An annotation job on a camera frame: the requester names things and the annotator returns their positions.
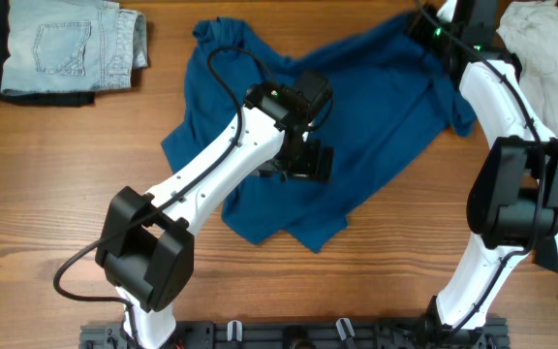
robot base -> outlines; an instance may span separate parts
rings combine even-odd
[[[212,322],[177,323],[177,330],[161,349],[417,349],[415,331],[419,318],[389,318],[352,323],[354,338],[346,343],[334,323],[243,324],[241,341],[228,341],[228,325]],[[467,335],[460,331],[457,335]],[[81,327],[79,349],[133,348],[120,323]],[[425,349],[510,349],[506,319],[488,319],[480,340],[472,348],[428,344]]]

blue cloth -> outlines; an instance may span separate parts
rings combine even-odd
[[[368,33],[292,59],[266,45],[244,21],[218,18],[197,24],[185,81],[185,120],[162,147],[177,172],[209,145],[235,114],[233,103],[206,67],[215,48],[246,48],[267,62],[279,82],[292,84],[302,72],[316,70],[330,79],[334,108],[311,137],[334,148],[330,183],[279,176],[249,176],[224,202],[223,220],[252,243],[287,230],[319,252],[348,226],[346,215],[415,159],[447,126],[460,136],[472,130],[476,116],[455,92],[433,56],[402,33],[398,16]],[[215,56],[213,66],[244,98],[262,79],[252,58],[236,51]]]

wire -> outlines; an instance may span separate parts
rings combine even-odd
[[[98,247],[100,244],[108,242],[114,238],[119,237],[119,234],[115,234],[112,235],[110,237],[105,237],[105,238],[100,238],[92,243],[90,243],[89,245],[85,246],[84,248],[82,248],[79,252],[77,252],[77,254],[75,254],[73,257],[71,257],[68,261],[66,261],[55,273],[55,276],[53,276],[53,288],[55,289],[55,291],[64,296],[65,298],[69,299],[69,300],[73,300],[73,301],[114,301],[114,302],[120,302],[122,304],[124,304],[126,306],[126,311],[128,311],[128,315],[129,318],[131,319],[131,332],[133,335],[133,341],[135,342],[135,347],[140,349],[140,342],[139,342],[139,337],[137,334],[137,325],[135,323],[135,314],[133,312],[133,304],[128,301],[125,300],[123,298],[119,298],[119,297],[95,297],[95,296],[79,296],[79,295],[75,295],[72,294],[66,290],[64,290],[61,286],[61,279],[62,276],[64,275],[64,272],[66,272],[66,270],[68,270],[68,268],[70,268],[74,263],[76,263],[79,259],[83,258],[83,256],[85,256],[86,254],[88,254],[90,251],[92,251],[94,248]]]
[[[538,131],[535,128],[535,120],[531,117],[531,115],[529,115],[529,112],[527,111],[527,108],[524,105],[524,102],[520,98],[520,95],[515,90],[515,88],[513,88],[512,84],[507,79],[507,77],[505,75],[501,74],[501,72],[499,72],[496,68],[494,68],[494,66],[492,66],[492,64],[490,64],[490,62],[485,60],[473,48],[470,48],[469,46],[464,44],[461,40],[459,40],[455,36],[453,36],[445,28],[443,28],[440,25],[440,23],[436,19],[434,19],[423,8],[423,6],[421,5],[420,0],[415,0],[415,4],[417,5],[418,10],[421,12],[421,15],[425,19],[427,19],[432,25],[434,25],[434,27],[437,28],[437,31],[440,30],[443,34],[445,34],[456,45],[458,45],[459,47],[464,49],[466,52],[470,53],[479,62],[483,63],[483,65],[485,65],[489,70],[491,70],[492,73],[494,73],[494,75],[501,81],[501,83],[503,83],[507,87],[507,89],[511,92],[511,95],[513,95],[513,98],[517,102],[518,106],[520,107],[520,110],[522,111],[522,115],[524,117],[524,120],[527,124],[527,127],[529,128],[529,131],[533,135],[533,139],[536,143],[536,147],[537,147],[538,153],[539,153],[538,154],[538,162],[539,162],[538,166],[539,166],[539,169],[540,169],[540,173],[539,173],[539,178],[538,179],[540,180],[540,182],[538,183],[538,200],[537,200],[537,204],[536,204],[536,207],[535,207],[535,211],[533,213],[533,222],[531,224],[532,234],[531,234],[531,236],[529,236],[529,241],[521,251],[510,252],[505,257],[503,257],[501,259],[501,264],[499,265],[499,268],[494,273],[494,276],[492,277],[492,279],[490,280],[490,283],[486,287],[485,292],[483,292],[483,295],[481,295],[480,299],[476,303],[473,304],[473,308],[471,309],[471,311],[469,311],[469,313],[462,319],[462,321],[460,321],[460,323],[458,325],[456,325],[449,332],[449,334],[447,335],[447,338],[445,338],[445,340],[449,340],[454,335],[456,335],[471,320],[471,318],[473,318],[473,316],[475,316],[475,314],[477,314],[480,311],[481,306],[485,303],[486,299],[490,295],[490,292],[492,292],[492,289],[494,288],[494,285],[496,284],[499,277],[503,273],[503,270],[507,266],[510,259],[513,258],[513,257],[517,257],[517,256],[525,256],[525,255],[529,254],[536,247],[537,240],[538,240],[537,224],[540,220],[540,217],[542,216],[544,182],[545,182],[545,151],[543,149],[542,140],[540,139],[540,135],[538,134]]]
[[[219,156],[217,158],[217,160],[215,160],[201,174],[199,174],[197,177],[195,177],[195,179],[193,179],[190,183],[188,183],[186,186],[184,186],[184,188],[182,188],[179,192],[175,193],[175,195],[173,195],[169,200],[164,202],[162,205],[158,206],[156,209],[153,209],[151,212],[145,214],[143,217],[133,221],[128,226],[128,228],[125,229],[125,230],[122,230],[121,233],[114,234],[114,235],[104,237],[104,238],[99,238],[98,240],[96,240],[96,241],[90,243],[89,245],[85,246],[79,252],[77,252],[73,257],[68,259],[68,261],[66,261],[57,270],[57,272],[53,276],[53,288],[55,289],[55,291],[58,294],[60,294],[61,296],[65,297],[69,300],[90,301],[90,302],[107,301],[107,302],[120,302],[120,303],[124,304],[126,306],[126,311],[128,311],[128,313],[129,313],[129,319],[130,319],[130,322],[131,322],[131,332],[132,332],[132,335],[133,335],[133,341],[135,342],[135,348],[137,348],[137,349],[140,349],[141,346],[140,346],[140,343],[139,343],[137,325],[135,323],[135,313],[134,313],[134,310],[133,310],[133,304],[130,301],[128,301],[126,299],[123,299],[123,298],[119,298],[119,297],[96,297],[96,296],[75,295],[73,293],[70,293],[70,292],[64,290],[61,287],[61,279],[62,279],[62,276],[64,275],[64,273],[66,272],[66,270],[68,270],[74,263],[76,263],[78,260],[83,258],[83,256],[85,256],[86,254],[91,252],[93,249],[97,248],[98,246],[100,246],[103,243],[106,243],[106,242],[109,242],[109,241],[111,241],[115,238],[118,238],[123,233],[129,231],[132,228],[137,227],[140,224],[146,223],[150,219],[159,215],[161,212],[163,212],[165,209],[167,209],[171,205],[179,202],[184,197],[184,195],[186,195],[186,193],[188,193],[191,189],[193,189],[196,185],[198,185],[204,178],[206,178],[208,175],[210,175],[219,165],[221,165],[221,163],[230,155],[232,150],[234,150],[238,146],[238,143],[240,141],[240,136],[242,134],[242,123],[243,123],[242,106],[240,105],[240,103],[236,99],[236,97],[233,94],[230,87],[223,81],[223,79],[221,79],[221,77],[219,77],[219,75],[214,70],[214,68],[212,68],[212,64],[211,64],[212,57],[214,57],[217,53],[219,53],[221,51],[224,51],[224,50],[236,50],[236,51],[239,51],[239,52],[242,52],[242,53],[245,53],[245,54],[251,56],[258,64],[260,64],[260,66],[262,66],[265,73],[271,79],[274,80],[274,76],[272,75],[272,72],[270,71],[270,69],[268,69],[268,66],[266,66],[266,64],[258,56],[256,56],[255,54],[253,54],[252,52],[250,52],[250,51],[248,51],[244,48],[222,47],[222,48],[216,48],[213,51],[211,51],[210,54],[208,54],[208,59],[206,61],[206,65],[208,67],[208,70],[210,71],[210,74],[217,80],[217,82],[221,85],[221,87],[223,87],[223,89],[228,93],[228,95],[230,96],[230,99],[232,100],[233,105],[236,109],[237,126],[236,126],[235,136],[230,141],[230,145],[228,145],[228,147],[221,154],[221,156]]]
[[[325,116],[322,118],[322,120],[320,120],[320,123],[314,126],[309,126],[307,128],[308,132],[316,132],[318,131],[318,129],[320,129],[322,127],[322,125],[325,124],[326,120],[328,119],[328,116],[330,115],[330,112],[333,110],[333,104],[334,104],[334,100],[333,100],[333,95],[330,95],[330,105],[328,106],[328,109],[326,110],[326,114]]]

denim jeans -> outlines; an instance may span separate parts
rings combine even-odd
[[[101,0],[11,0],[5,95],[131,87],[147,67],[145,17]]]

wood grain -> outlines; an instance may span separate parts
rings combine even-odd
[[[0,348],[76,348],[78,327],[120,319],[113,304],[65,300],[51,278],[100,233],[111,197],[170,175],[159,142],[181,121],[186,63],[201,19],[244,18],[281,54],[300,56],[410,9],[412,1],[134,1],[146,14],[151,68],[132,91],[94,107],[0,102]],[[203,228],[178,320],[311,321],[417,316],[449,281],[466,242],[465,202],[487,145],[443,133],[349,217],[315,255],[279,233],[253,246],[215,212]],[[113,295],[91,257],[65,287]],[[509,318],[514,348],[558,348],[558,276],[522,264],[492,305]]]

